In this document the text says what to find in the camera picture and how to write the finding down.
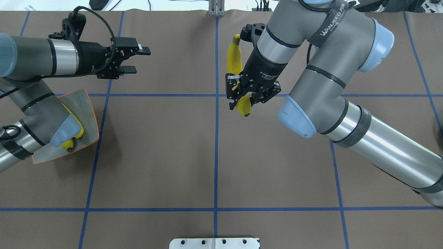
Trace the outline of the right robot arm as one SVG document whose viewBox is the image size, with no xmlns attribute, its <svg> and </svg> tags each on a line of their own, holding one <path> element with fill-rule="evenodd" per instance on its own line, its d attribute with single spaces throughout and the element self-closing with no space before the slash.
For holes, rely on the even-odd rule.
<svg viewBox="0 0 443 249">
<path fill-rule="evenodd" d="M 234 109 L 265 103 L 281 91 L 278 77 L 303 42 L 317 47 L 278 112 L 301 137 L 325 135 L 442 208 L 442 156 L 396 131 L 342 92 L 356 72 L 369 72 L 389 54 L 393 33 L 345 0 L 281 0 L 267 24 L 248 24 L 240 38 L 253 44 L 239 73 L 226 74 Z"/>
</svg>

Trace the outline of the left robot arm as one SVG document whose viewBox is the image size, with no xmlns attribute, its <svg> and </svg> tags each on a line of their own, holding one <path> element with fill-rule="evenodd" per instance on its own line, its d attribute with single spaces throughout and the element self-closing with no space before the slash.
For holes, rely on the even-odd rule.
<svg viewBox="0 0 443 249">
<path fill-rule="evenodd" d="M 135 74 L 121 63 L 135 55 L 150 55 L 130 37 L 116 37 L 111 45 L 80 41 L 86 17 L 74 9 L 62 21 L 62 31 L 48 38 L 1 33 L 1 97 L 10 97 L 25 117 L 1 126 L 1 172 L 32 158 L 48 162 L 84 149 L 99 139 L 98 122 L 85 89 L 57 97 L 43 79 L 96 75 L 117 80 Z"/>
</svg>

